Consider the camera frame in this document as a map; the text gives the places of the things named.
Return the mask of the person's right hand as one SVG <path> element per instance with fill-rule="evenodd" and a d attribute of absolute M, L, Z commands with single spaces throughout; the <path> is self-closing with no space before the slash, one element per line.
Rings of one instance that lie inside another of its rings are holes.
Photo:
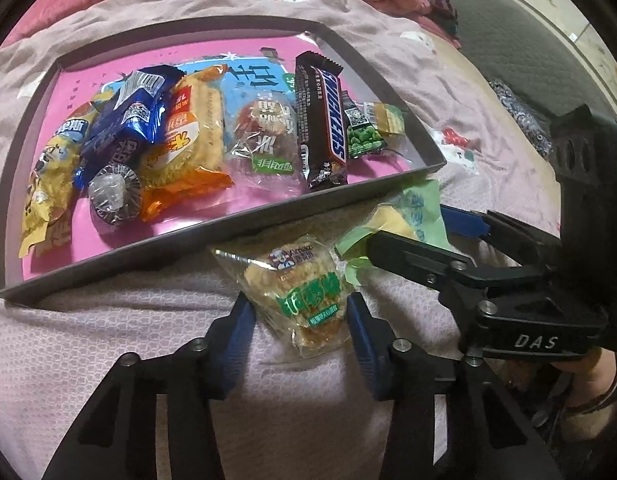
<path fill-rule="evenodd" d="M 566 442 L 595 440 L 617 419 L 617 354 L 594 348 L 578 361 L 553 362 L 572 376 L 570 393 L 560 416 Z"/>

